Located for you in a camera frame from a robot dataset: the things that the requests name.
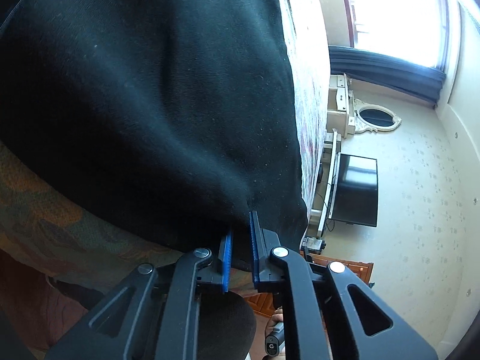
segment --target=brown wooden furniture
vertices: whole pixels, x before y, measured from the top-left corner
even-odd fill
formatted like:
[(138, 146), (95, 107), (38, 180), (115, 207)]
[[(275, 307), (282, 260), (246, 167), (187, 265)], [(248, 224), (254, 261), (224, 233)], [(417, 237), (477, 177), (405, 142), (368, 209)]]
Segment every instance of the brown wooden furniture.
[[(340, 261), (348, 268), (350, 268), (350, 270), (366, 284), (368, 284), (371, 276), (371, 271), (374, 268), (374, 264), (372, 262), (365, 263), (347, 261), (344, 259), (332, 259), (330, 257), (324, 257), (322, 255), (315, 254), (312, 254), (311, 257), (313, 258), (314, 263), (320, 266), (327, 266), (327, 264), (331, 263), (332, 261)], [(272, 294), (258, 294), (245, 298), (245, 300), (253, 309), (253, 311), (255, 311), (255, 314), (270, 318), (275, 312)]]

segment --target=television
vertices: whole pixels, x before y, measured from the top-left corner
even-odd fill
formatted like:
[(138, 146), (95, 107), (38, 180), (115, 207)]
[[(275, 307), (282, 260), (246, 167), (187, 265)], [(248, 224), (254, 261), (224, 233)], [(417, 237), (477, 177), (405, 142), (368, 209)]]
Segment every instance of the television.
[(377, 227), (377, 160), (339, 153), (334, 171), (328, 219)]

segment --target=triangular cutout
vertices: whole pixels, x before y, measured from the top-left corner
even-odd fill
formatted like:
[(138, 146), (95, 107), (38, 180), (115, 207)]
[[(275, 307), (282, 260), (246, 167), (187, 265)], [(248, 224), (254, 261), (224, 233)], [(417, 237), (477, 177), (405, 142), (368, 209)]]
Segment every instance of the triangular cutout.
[(348, 290), (366, 335), (372, 336), (393, 326), (392, 320), (357, 286), (349, 285)]
[(116, 337), (122, 327), (123, 319), (128, 311), (131, 298), (134, 296), (135, 288), (124, 288), (117, 297), (112, 299), (106, 308), (92, 318), (88, 324), (95, 332), (110, 337)]

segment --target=blue curtain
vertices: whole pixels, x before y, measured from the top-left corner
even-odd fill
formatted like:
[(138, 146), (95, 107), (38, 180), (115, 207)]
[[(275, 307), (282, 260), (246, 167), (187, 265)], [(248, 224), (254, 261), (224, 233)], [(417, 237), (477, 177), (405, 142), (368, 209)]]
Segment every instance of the blue curtain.
[(433, 67), (351, 47), (328, 46), (331, 74), (378, 84), (437, 104), (445, 73)]

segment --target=bed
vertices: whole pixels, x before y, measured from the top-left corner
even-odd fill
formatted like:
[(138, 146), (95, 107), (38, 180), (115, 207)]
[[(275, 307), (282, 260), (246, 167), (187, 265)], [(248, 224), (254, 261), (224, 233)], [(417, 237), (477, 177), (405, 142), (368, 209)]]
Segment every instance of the bed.
[[(301, 196), (309, 217), (326, 134), (330, 77), (326, 31), (319, 0), (279, 3), (294, 83)], [(55, 280), (104, 293), (138, 264), (164, 266), (182, 254), (83, 209), (37, 176), (3, 143), (0, 248)], [(230, 289), (251, 295), (251, 275), (234, 269)]]

